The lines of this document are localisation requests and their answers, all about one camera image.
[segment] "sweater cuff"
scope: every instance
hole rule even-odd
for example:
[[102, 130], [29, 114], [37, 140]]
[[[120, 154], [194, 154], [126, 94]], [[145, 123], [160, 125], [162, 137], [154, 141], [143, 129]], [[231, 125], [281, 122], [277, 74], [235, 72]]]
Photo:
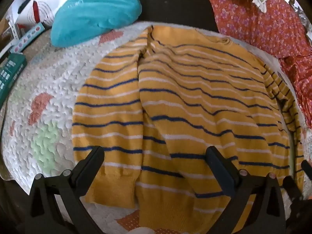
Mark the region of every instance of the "sweater cuff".
[[134, 188], [135, 179], [131, 176], [96, 176], [85, 201], [112, 207], [134, 208]]

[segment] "sweater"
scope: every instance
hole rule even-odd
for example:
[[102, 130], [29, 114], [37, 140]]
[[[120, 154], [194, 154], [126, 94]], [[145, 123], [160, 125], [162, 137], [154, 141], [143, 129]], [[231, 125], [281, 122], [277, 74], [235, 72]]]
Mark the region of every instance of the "sweater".
[[137, 202], [142, 227], [206, 233], [230, 200], [204, 161], [211, 145], [238, 169], [273, 172], [281, 185], [290, 172], [284, 119], [294, 133], [295, 178], [302, 188], [294, 103], [269, 66], [229, 38], [148, 27], [105, 56], [77, 96], [75, 160], [91, 146], [105, 149], [86, 200], [123, 208]]

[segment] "ribbed hem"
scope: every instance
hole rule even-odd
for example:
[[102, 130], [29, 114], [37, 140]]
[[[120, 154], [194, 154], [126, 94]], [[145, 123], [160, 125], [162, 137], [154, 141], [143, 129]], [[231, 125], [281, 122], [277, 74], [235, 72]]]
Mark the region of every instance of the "ribbed hem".
[[192, 226], [193, 203], [186, 204], [178, 199], [166, 203], [164, 196], [157, 192], [153, 194], [153, 191], [149, 196], [136, 192], [136, 196], [140, 208], [139, 225], [141, 227], [189, 233], [194, 230]]
[[134, 208], [135, 179], [132, 176], [96, 176], [88, 190], [86, 202], [95, 202], [106, 206]]

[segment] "metal screw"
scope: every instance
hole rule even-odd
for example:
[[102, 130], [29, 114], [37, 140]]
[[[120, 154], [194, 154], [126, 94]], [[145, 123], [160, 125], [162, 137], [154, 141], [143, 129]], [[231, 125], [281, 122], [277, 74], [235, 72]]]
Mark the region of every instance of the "metal screw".
[[269, 177], [272, 178], [272, 179], [275, 179], [275, 178], [276, 178], [276, 175], [275, 175], [274, 173], [270, 173], [270, 174], [269, 174]]
[[247, 176], [248, 172], [246, 170], [242, 169], [242, 170], [239, 171], [239, 174], [241, 176]]
[[65, 170], [63, 171], [64, 176], [69, 176], [71, 174], [71, 170]]
[[38, 174], [36, 174], [35, 179], [41, 179], [41, 177], [42, 177], [42, 174], [38, 173]]

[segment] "red patch on quilt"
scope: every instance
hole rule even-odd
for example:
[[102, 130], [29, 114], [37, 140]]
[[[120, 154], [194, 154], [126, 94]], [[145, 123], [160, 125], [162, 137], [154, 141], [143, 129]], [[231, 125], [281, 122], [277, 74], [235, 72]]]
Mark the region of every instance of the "red patch on quilt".
[[14, 125], [15, 125], [15, 120], [12, 121], [12, 124], [10, 126], [10, 136], [13, 136]]
[[53, 98], [50, 94], [43, 92], [40, 93], [35, 99], [32, 101], [32, 113], [29, 116], [28, 124], [33, 125], [40, 118], [44, 109], [46, 109], [46, 105]]
[[99, 44], [105, 43], [107, 41], [112, 41], [115, 40], [117, 38], [120, 38], [122, 35], [124, 35], [124, 32], [122, 31], [115, 31], [115, 30], [111, 30], [108, 33], [104, 33], [101, 35], [100, 39], [99, 39]]
[[[132, 214], [129, 214], [121, 219], [116, 219], [116, 222], [120, 224], [127, 231], [134, 230], [139, 228], [139, 210], [134, 211]], [[154, 230], [156, 234], [180, 234], [180, 232], [174, 230], [166, 230], [166, 229], [157, 229]]]

